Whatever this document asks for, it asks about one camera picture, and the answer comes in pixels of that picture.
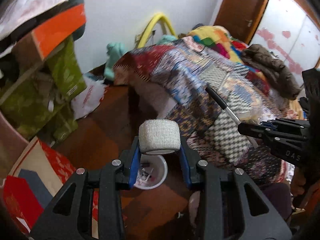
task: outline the yellow hoop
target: yellow hoop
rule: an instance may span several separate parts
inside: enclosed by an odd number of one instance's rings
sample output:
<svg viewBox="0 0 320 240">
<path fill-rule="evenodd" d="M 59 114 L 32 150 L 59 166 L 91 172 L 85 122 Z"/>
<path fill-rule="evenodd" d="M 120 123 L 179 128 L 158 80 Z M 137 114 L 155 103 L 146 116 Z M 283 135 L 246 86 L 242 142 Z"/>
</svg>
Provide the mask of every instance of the yellow hoop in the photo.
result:
<svg viewBox="0 0 320 240">
<path fill-rule="evenodd" d="M 143 32 L 143 35 L 142 35 L 142 37 L 141 37 L 141 40 L 139 41 L 139 44 L 138 44 L 138 46 L 137 46 L 138 49 L 143 48 L 143 47 L 145 46 L 145 44 L 147 43 L 148 38 L 149 38 L 149 36 L 150 36 L 150 34 L 151 34 L 151 32 L 152 32 L 152 29 L 154 28 L 154 26 L 156 25 L 156 23 L 157 23 L 158 21 L 160 21 L 160 20 L 162 20 L 162 21 L 167 25 L 167 27 L 169 28 L 169 31 L 171 32 L 171 34 L 172 34 L 173 36 L 175 36 L 176 38 L 178 38 L 177 35 L 176 35 L 176 33 L 175 33 L 175 31 L 174 31 L 174 29 L 173 29 L 173 27 L 172 27 L 172 25 L 171 25 L 171 23 L 170 23 L 170 21 L 169 21 L 169 19 L 168 19 L 163 13 L 157 13 L 157 14 L 151 19 L 151 21 L 149 22 L 147 28 L 146 28 L 145 31 Z"/>
</svg>

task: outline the mint green fabric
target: mint green fabric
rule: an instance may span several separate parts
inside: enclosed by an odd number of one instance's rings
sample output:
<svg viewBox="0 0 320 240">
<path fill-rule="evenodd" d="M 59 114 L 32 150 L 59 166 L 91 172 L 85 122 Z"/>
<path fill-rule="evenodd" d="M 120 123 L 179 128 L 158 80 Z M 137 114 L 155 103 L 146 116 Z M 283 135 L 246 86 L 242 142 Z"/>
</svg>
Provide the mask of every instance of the mint green fabric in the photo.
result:
<svg viewBox="0 0 320 240">
<path fill-rule="evenodd" d="M 175 40 L 177 40 L 177 38 L 173 35 L 163 35 L 161 39 L 157 42 L 157 45 L 165 45 Z"/>
<path fill-rule="evenodd" d="M 109 56 L 109 59 L 106 63 L 105 69 L 104 69 L 104 77 L 107 80 L 114 81 L 115 80 L 115 74 L 113 72 L 113 65 L 124 55 L 128 52 L 128 50 L 125 48 L 124 44 L 119 42 L 112 42 L 107 45 L 107 55 Z"/>
</svg>

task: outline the black handle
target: black handle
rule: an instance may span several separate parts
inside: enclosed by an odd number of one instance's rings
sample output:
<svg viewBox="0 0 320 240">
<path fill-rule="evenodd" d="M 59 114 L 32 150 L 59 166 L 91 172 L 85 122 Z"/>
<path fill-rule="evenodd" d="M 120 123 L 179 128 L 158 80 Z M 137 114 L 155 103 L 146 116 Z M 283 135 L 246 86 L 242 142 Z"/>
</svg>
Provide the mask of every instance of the black handle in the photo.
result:
<svg viewBox="0 0 320 240">
<path fill-rule="evenodd" d="M 221 98 L 221 96 L 219 96 L 218 93 L 209 85 L 207 85 L 205 91 L 207 91 L 209 96 L 211 96 L 223 110 L 228 107 L 227 103 Z"/>
<path fill-rule="evenodd" d="M 74 172 L 44 209 L 30 236 L 37 240 L 94 240 L 91 236 L 93 188 L 87 184 L 87 171 Z"/>
<path fill-rule="evenodd" d="M 99 239 L 125 239 L 121 213 L 120 193 L 116 185 L 116 174 L 122 169 L 107 163 L 101 170 L 99 184 L 98 231 Z"/>
<path fill-rule="evenodd" d="M 292 238 L 286 222 L 246 173 L 240 175 L 218 169 L 212 163 L 198 164 L 197 168 L 205 179 L 200 193 L 196 239 Z"/>
</svg>

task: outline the orange box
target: orange box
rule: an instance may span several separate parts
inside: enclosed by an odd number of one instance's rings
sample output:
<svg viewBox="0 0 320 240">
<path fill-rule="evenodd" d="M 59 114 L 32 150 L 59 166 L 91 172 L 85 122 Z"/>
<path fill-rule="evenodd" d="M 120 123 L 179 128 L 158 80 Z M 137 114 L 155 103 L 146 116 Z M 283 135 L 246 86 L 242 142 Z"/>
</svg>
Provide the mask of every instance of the orange box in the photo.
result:
<svg viewBox="0 0 320 240">
<path fill-rule="evenodd" d="M 37 26 L 12 49 L 19 66 L 26 69 L 43 62 L 54 48 L 85 22 L 84 4 L 79 4 Z"/>
</svg>

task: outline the colorful quilt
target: colorful quilt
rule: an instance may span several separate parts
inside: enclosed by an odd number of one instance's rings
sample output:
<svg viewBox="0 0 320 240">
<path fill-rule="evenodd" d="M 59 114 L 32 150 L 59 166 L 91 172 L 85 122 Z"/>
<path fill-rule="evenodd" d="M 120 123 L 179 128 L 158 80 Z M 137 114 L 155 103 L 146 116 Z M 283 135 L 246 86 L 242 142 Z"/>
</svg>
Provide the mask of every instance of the colorful quilt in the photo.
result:
<svg viewBox="0 0 320 240">
<path fill-rule="evenodd" d="M 227 59 L 243 64 L 239 57 L 240 51 L 246 49 L 248 45 L 234 39 L 224 27 L 201 26 L 189 32 L 188 36 L 192 36 L 195 42 L 215 50 Z"/>
<path fill-rule="evenodd" d="M 167 45 L 135 49 L 115 65 L 115 85 L 127 85 L 132 73 L 160 84 L 177 101 L 167 119 L 176 121 L 181 135 L 202 158 L 219 167 L 242 167 L 257 184 L 280 181 L 285 163 L 264 145 L 253 149 L 229 117 L 205 92 L 209 83 L 235 112 L 262 108 L 263 120 L 295 118 L 289 109 L 279 110 L 252 84 L 250 71 L 188 36 Z"/>
</svg>

